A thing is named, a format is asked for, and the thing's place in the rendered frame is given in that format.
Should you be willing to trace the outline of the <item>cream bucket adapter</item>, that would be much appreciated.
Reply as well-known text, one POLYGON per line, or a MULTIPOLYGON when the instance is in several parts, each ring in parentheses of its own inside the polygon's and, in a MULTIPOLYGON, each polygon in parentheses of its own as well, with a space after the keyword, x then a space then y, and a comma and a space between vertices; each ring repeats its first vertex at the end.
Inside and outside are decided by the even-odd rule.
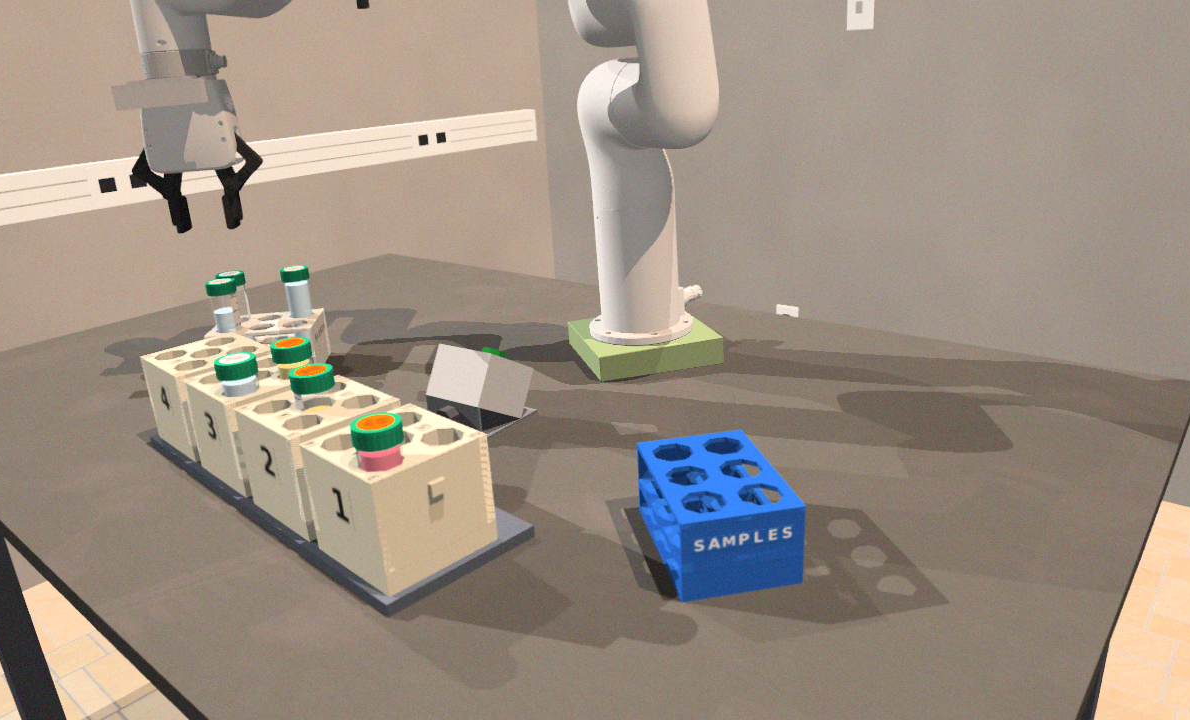
POLYGON ((194 375, 215 372, 217 357, 238 352, 256 353, 256 357, 271 353, 269 346, 231 332, 194 342, 192 345, 167 348, 164 351, 140 356, 159 438, 194 462, 199 461, 199 452, 182 381, 194 375))
POLYGON ((319 550, 392 597, 497 537, 487 434, 412 403, 388 413, 397 468, 359 469, 349 427, 299 447, 319 550))
POLYGON ((244 497, 251 497, 252 492, 249 487, 234 407, 281 395, 292 389, 290 381, 278 378, 278 367, 273 363, 271 355, 257 357, 257 363, 259 389, 243 397, 223 396, 217 372, 194 375, 182 381, 202 468, 237 489, 244 497))
POLYGON ((292 389, 234 407, 255 503, 306 541, 315 541, 317 530, 313 527, 311 495, 303 478, 299 445, 349 427, 359 417, 388 413, 400 407, 400 397, 392 397, 342 375, 334 377, 336 403, 324 411, 302 413, 295 409, 292 389))

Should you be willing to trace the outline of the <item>blue tube rack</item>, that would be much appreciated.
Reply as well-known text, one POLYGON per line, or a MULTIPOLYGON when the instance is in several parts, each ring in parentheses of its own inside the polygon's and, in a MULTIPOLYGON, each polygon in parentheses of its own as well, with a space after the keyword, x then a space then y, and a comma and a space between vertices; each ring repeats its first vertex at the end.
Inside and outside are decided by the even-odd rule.
POLYGON ((639 511, 682 602, 804 583, 804 502, 743 430, 637 443, 637 459, 639 511))

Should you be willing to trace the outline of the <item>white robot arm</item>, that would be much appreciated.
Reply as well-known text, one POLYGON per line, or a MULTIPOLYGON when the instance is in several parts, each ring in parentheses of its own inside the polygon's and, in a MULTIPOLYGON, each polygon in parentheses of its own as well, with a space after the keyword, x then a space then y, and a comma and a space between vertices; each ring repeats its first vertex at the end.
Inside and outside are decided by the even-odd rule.
MULTIPOLYGON (((111 86, 115 111, 208 102, 199 76, 217 76, 228 60, 209 50, 206 14, 263 18, 288 4, 130 0, 144 79, 111 86)), ((718 123, 708 0, 568 4, 587 44, 637 46, 639 54, 596 67, 580 88, 601 302, 590 334, 609 345, 678 340, 694 328, 685 305, 703 290, 678 284, 676 190, 664 149, 693 148, 718 123)))

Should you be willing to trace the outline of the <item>sample tube s5 with green cap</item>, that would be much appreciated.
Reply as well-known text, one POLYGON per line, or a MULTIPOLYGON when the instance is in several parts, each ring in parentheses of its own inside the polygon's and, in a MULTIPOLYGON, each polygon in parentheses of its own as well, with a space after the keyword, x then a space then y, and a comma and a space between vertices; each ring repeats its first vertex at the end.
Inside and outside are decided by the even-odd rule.
POLYGON ((273 363, 278 367, 278 378, 289 381, 289 372, 295 367, 312 364, 311 340, 306 337, 284 338, 270 345, 273 363))

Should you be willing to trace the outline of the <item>cream tube rack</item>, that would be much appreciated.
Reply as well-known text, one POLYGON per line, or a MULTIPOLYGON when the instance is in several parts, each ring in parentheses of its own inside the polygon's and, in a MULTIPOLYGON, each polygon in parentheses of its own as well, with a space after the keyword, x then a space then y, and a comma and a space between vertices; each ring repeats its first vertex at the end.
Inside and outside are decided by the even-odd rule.
POLYGON ((313 309, 313 317, 306 318, 290 318, 290 313, 269 313, 269 314, 256 314, 251 315, 249 323, 240 323, 240 331, 234 331, 234 333, 240 336, 257 336, 257 334, 271 334, 271 336, 259 336, 255 337, 259 345, 267 345, 267 343, 284 340, 284 338, 294 337, 294 334, 280 334, 280 333, 292 333, 292 332, 303 332, 311 331, 311 348, 312 348, 312 364, 313 363, 326 363, 328 355, 331 353, 331 348, 327 337, 327 325, 326 319, 320 309, 313 309), (273 323, 259 323, 259 320, 267 318, 280 317, 280 319, 273 320, 273 323), (306 324, 299 325, 299 327, 284 328, 284 325, 292 324, 306 324), (273 328, 267 328, 267 331, 252 331, 252 328, 265 327, 265 325, 274 325, 273 328))

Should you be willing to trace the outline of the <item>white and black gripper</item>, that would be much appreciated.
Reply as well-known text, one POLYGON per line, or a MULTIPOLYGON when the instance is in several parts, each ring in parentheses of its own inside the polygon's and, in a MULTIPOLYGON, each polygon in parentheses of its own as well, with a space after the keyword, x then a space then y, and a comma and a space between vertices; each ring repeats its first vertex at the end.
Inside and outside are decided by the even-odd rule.
POLYGON ((206 77, 211 101, 140 108, 144 149, 132 168, 134 177, 167 200, 178 234, 192 231, 192 213, 182 196, 183 173, 215 170, 224 188, 226 225, 237 228, 243 219, 239 190, 263 163, 242 138, 225 79, 199 77, 206 77), (246 165, 234 173, 233 165, 244 159, 246 165))

